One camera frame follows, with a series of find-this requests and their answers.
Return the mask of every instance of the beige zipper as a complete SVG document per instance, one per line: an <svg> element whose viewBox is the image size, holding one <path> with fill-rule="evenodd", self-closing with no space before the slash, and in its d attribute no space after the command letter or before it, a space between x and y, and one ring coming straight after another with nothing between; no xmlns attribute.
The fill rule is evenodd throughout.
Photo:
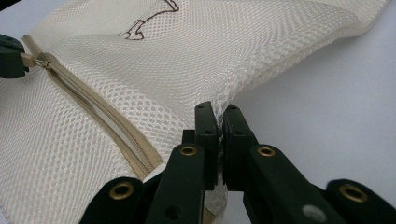
<svg viewBox="0 0 396 224"><path fill-rule="evenodd" d="M36 61L49 71L49 77L107 130L119 145L125 159L141 176L148 175L163 163L151 143L128 119L61 66L53 55L42 53L32 37L26 35L22 40L34 54ZM105 119L98 115L98 112L105 115Z"/></svg>

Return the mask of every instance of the white surface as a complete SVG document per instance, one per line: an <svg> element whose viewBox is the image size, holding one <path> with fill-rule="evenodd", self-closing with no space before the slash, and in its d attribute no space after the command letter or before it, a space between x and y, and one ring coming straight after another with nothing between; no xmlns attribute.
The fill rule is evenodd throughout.
<svg viewBox="0 0 396 224"><path fill-rule="evenodd" d="M19 2L0 12L0 33L21 37L63 1ZM312 183L353 179L393 206L395 16L391 2L367 34L320 49L234 101L258 140L279 147ZM224 223L249 223L241 200L231 193Z"/></svg>

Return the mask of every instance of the mesh laundry bag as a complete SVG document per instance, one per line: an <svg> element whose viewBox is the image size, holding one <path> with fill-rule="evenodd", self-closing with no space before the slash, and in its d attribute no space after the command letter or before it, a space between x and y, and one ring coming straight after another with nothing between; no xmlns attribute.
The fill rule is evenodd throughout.
<svg viewBox="0 0 396 224"><path fill-rule="evenodd" d="M387 3L69 1L26 37L53 66L0 80L1 210L9 223L78 222L107 181L160 172L197 104L219 119L241 91L367 31ZM205 222L225 198L206 194Z"/></svg>

